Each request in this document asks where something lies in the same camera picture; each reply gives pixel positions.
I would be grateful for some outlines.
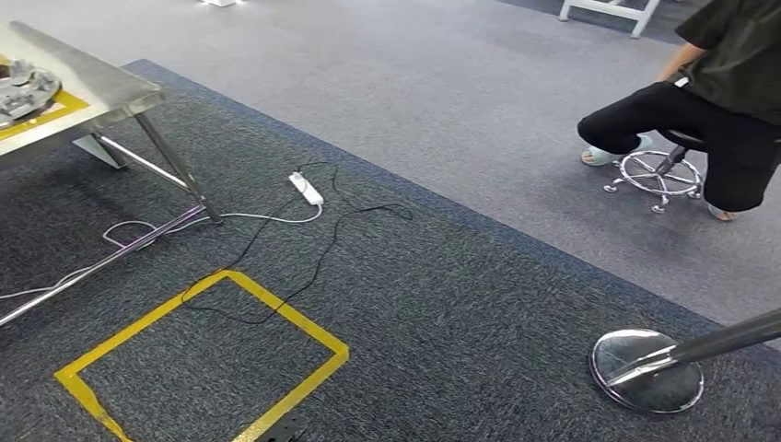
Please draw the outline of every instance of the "stainless steel table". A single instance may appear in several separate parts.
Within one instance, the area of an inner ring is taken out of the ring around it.
[[[21,132],[0,137],[0,169],[26,163],[36,156],[45,155],[48,150],[64,148],[73,142],[115,168],[123,167],[127,160],[132,160],[195,199],[195,206],[183,214],[0,318],[0,326],[203,212],[214,222],[221,222],[219,213],[207,202],[195,178],[145,115],[146,111],[164,101],[158,85],[16,21],[0,25],[0,55],[8,59],[25,59],[51,71],[62,80],[64,93],[82,103],[56,119],[40,124],[30,122],[23,131],[18,129]],[[175,173],[167,172],[100,133],[100,130],[128,118],[138,121]]]

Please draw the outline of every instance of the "white chair leg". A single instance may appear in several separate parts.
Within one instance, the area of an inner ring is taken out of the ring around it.
[[[559,12],[559,21],[569,20],[569,9],[572,8],[572,0],[565,0],[562,5],[562,10]]]
[[[648,4],[646,5],[646,8],[643,9],[643,14],[640,16],[640,19],[637,20],[637,24],[635,25],[635,28],[632,29],[631,37],[633,39],[639,39],[640,34],[642,34],[644,30],[646,30],[648,21],[650,21],[651,16],[654,15],[654,11],[656,11],[658,5],[659,5],[659,0],[648,0]]]

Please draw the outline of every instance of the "power strip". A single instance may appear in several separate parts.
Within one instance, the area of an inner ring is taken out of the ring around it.
[[[309,182],[300,172],[293,172],[292,175],[287,177],[290,182],[296,186],[296,189],[304,195],[304,198],[312,205],[322,205],[322,195],[317,192],[317,189]]]

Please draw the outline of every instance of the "white cable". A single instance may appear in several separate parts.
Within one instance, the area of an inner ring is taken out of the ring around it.
[[[85,267],[83,269],[78,269],[75,272],[71,272],[71,273],[67,274],[65,277],[63,277],[63,279],[57,281],[57,284],[52,285],[51,287],[32,288],[30,290],[24,290],[22,292],[12,293],[10,295],[2,295],[2,296],[0,296],[0,299],[10,299],[12,297],[21,297],[23,295],[29,295],[30,293],[48,292],[49,290],[54,290],[55,288],[59,287],[60,285],[63,285],[66,282],[68,282],[74,276],[82,274],[82,273],[86,272],[87,270],[89,270],[91,268],[92,268],[92,266],[89,266],[89,267]]]
[[[317,218],[319,218],[322,215],[322,204],[318,204],[317,208],[318,208],[318,213],[316,215],[314,215],[314,216],[312,216],[310,218],[301,219],[301,220],[283,219],[283,218],[275,218],[273,216],[268,216],[268,215],[253,215],[253,214],[224,214],[224,215],[220,215],[220,216],[222,216],[222,217],[235,216],[235,217],[246,217],[246,218],[255,218],[255,219],[268,219],[270,221],[277,221],[277,222],[286,223],[286,224],[304,224],[304,223],[312,222],[312,221],[316,220]],[[173,228],[173,229],[169,230],[168,232],[166,232],[164,235],[169,235],[171,233],[181,232],[185,228],[192,227],[192,226],[194,226],[194,225],[196,225],[198,223],[206,221],[207,219],[210,219],[210,218],[208,216],[205,216],[203,218],[196,219],[195,221],[191,221],[191,222],[185,224],[184,226]],[[147,227],[151,228],[152,230],[155,230],[157,228],[157,227],[155,227],[154,224],[147,223],[146,221],[122,221],[121,223],[117,223],[117,224],[109,227],[108,229],[106,229],[106,231],[103,232],[102,237],[103,237],[103,239],[109,241],[111,244],[119,247],[120,249],[122,249],[124,247],[127,247],[125,244],[122,244],[121,242],[117,241],[116,239],[111,238],[109,236],[109,234],[117,227],[127,226],[127,225],[131,225],[131,224],[140,224],[142,226],[147,226]],[[143,249],[144,247],[148,247],[148,246],[152,245],[153,242],[155,242],[155,241],[154,240],[150,241],[148,244],[143,246],[141,249]],[[86,272],[86,271],[92,269],[92,267],[94,267],[94,265],[90,265],[89,267],[85,267],[83,269],[78,269],[78,270],[76,270],[74,272],[71,272],[71,273],[67,274],[66,276],[64,276],[62,279],[60,279],[59,281],[57,281],[57,284],[52,285],[51,287],[31,288],[30,290],[24,290],[24,291],[21,291],[21,292],[12,293],[10,295],[1,295],[0,299],[10,299],[12,297],[21,297],[21,296],[29,295],[29,294],[32,294],[32,293],[48,292],[49,290],[54,290],[55,288],[59,287],[60,285],[63,285],[66,282],[70,281],[71,278],[73,278],[73,277],[75,277],[75,276],[77,276],[79,274],[82,274],[83,272]]]

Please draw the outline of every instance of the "chrome stool base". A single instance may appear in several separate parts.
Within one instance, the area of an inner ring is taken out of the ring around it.
[[[621,171],[621,178],[614,180],[611,184],[602,187],[602,189],[607,193],[615,193],[618,192],[616,185],[625,182],[641,191],[658,195],[661,198],[661,202],[651,206],[651,211],[656,214],[664,213],[665,207],[670,203],[671,196],[688,195],[690,198],[694,199],[702,198],[703,176],[692,163],[683,159],[686,155],[686,150],[687,149],[681,146],[676,147],[675,150],[670,153],[645,150],[629,154],[621,161],[613,161],[613,165]],[[661,163],[655,168],[649,166],[648,163],[643,160],[643,157],[652,156],[662,157]],[[636,175],[630,174],[627,171],[627,166],[629,164],[636,164],[644,169],[646,173]],[[672,168],[679,164],[691,174],[691,178],[684,178],[670,173]],[[642,179],[656,179],[657,186],[648,187],[646,184],[638,181]],[[687,187],[682,190],[671,190],[668,187],[668,181],[682,183]]]

